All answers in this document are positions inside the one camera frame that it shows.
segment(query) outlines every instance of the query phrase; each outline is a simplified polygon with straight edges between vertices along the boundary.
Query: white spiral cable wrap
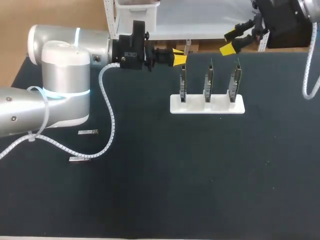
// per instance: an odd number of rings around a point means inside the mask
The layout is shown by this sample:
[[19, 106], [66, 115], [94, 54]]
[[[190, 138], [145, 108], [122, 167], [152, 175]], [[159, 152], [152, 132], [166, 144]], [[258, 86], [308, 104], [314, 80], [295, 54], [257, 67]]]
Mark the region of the white spiral cable wrap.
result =
[[[114, 139], [115, 130], [116, 130], [116, 122], [115, 122], [114, 112], [113, 112], [113, 110], [111, 108], [109, 99], [107, 97], [107, 94], [106, 94], [106, 91], [105, 91], [105, 88], [104, 88], [103, 75], [104, 75], [105, 71], [107, 71], [108, 69], [119, 68], [119, 67], [120, 67], [119, 63], [110, 63], [107, 66], [105, 66], [104, 68], [102, 68], [102, 70], [99, 73], [99, 86], [100, 86], [102, 95], [104, 97], [105, 103], [106, 103], [106, 105], [108, 107], [108, 110], [109, 110], [109, 113], [110, 113], [110, 117], [111, 117], [111, 134], [110, 134], [110, 138], [109, 138], [109, 141], [106, 144], [106, 146], [100, 152], [98, 152], [96, 154], [91, 154], [91, 155], [83, 154], [83, 153], [79, 153], [79, 152], [73, 151], [70, 148], [67, 148], [66, 146], [64, 146], [64, 145], [60, 144], [59, 142], [51, 139], [50, 137], [47, 137], [47, 136], [44, 136], [44, 135], [40, 134], [36, 138], [44, 140], [44, 141], [46, 141], [48, 143], [51, 143], [51, 144], [55, 145], [57, 148], [65, 151], [65, 152], [67, 152], [67, 153], [69, 153], [69, 154], [71, 154], [73, 156], [76, 156], [76, 157], [82, 157], [82, 158], [86, 158], [86, 159], [93, 159], [93, 158], [97, 158], [97, 157], [101, 156], [102, 154], [104, 154], [108, 150], [108, 148], [111, 146], [111, 143], [112, 143], [112, 141]], [[18, 144], [22, 143], [25, 140], [28, 140], [29, 138], [32, 138], [33, 136], [35, 136], [35, 134], [28, 134], [28, 135], [25, 135], [25, 136], [22, 136], [22, 137], [18, 138], [16, 141], [11, 143], [10, 146], [8, 146], [3, 152], [0, 153], [0, 159], [2, 159], [4, 156], [6, 156]]]
[[312, 56], [315, 51], [317, 31], [318, 31], [318, 24], [315, 22], [312, 24], [312, 36], [311, 36], [311, 42], [310, 42], [310, 47], [309, 47], [309, 54], [308, 54], [308, 57], [306, 60], [303, 85], [302, 85], [302, 95], [307, 100], [313, 99], [314, 96], [316, 95], [316, 93], [318, 92], [319, 87], [320, 87], [320, 76], [319, 76], [318, 80], [316, 81], [316, 83], [314, 85], [312, 92], [310, 93], [310, 95], [307, 94], [308, 78], [309, 78]]

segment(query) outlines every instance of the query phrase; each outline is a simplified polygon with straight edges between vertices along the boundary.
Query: wooden floor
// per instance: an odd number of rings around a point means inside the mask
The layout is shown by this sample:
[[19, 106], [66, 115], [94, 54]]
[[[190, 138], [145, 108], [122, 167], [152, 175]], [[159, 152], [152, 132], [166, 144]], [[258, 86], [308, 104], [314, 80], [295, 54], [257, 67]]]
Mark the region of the wooden floor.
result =
[[[108, 29], [103, 0], [0, 0], [0, 86], [10, 86], [14, 80], [26, 57], [29, 29], [35, 24]], [[197, 50], [218, 52], [223, 44], [223, 40], [201, 40]], [[256, 49], [252, 45], [244, 51]]]

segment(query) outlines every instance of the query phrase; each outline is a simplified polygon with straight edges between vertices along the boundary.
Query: screw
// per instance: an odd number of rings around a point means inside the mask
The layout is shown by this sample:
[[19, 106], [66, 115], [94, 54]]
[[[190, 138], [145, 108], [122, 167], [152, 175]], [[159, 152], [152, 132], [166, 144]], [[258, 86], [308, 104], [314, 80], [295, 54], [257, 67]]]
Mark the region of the screw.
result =
[[101, 61], [101, 59], [99, 56], [94, 56], [93, 61], [95, 61], [96, 63], [99, 63]]

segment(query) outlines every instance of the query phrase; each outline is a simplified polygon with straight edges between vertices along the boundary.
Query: small metal bracket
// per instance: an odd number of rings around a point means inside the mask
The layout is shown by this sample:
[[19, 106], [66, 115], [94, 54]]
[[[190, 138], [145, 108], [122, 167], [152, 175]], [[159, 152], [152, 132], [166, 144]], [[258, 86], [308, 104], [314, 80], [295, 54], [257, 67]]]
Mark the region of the small metal bracket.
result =
[[181, 103], [185, 103], [187, 100], [187, 73], [186, 65], [182, 65], [180, 74], [180, 98]]
[[229, 83], [229, 97], [230, 102], [235, 103], [237, 98], [237, 93], [239, 90], [239, 85], [242, 76], [242, 69], [240, 66], [239, 59], [236, 62], [236, 66], [234, 68], [234, 72], [231, 74], [230, 83]]
[[191, 39], [187, 39], [186, 43], [185, 43], [185, 47], [184, 47], [184, 55], [187, 56], [189, 54], [189, 49], [190, 49], [191, 44], [192, 44]]
[[211, 65], [209, 66], [209, 70], [207, 74], [205, 75], [205, 80], [204, 80], [204, 99], [206, 103], [211, 102], [211, 94], [212, 94], [212, 88], [214, 85], [214, 68], [211, 60]]

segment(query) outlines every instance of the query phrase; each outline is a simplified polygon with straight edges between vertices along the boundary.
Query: white shelf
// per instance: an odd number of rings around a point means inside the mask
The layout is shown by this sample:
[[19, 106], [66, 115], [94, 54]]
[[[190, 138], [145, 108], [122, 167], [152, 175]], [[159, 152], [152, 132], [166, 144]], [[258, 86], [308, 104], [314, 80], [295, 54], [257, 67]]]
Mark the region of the white shelf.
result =
[[[223, 39], [254, 16], [250, 0], [161, 0], [150, 40]], [[130, 35], [117, 19], [117, 35]]]

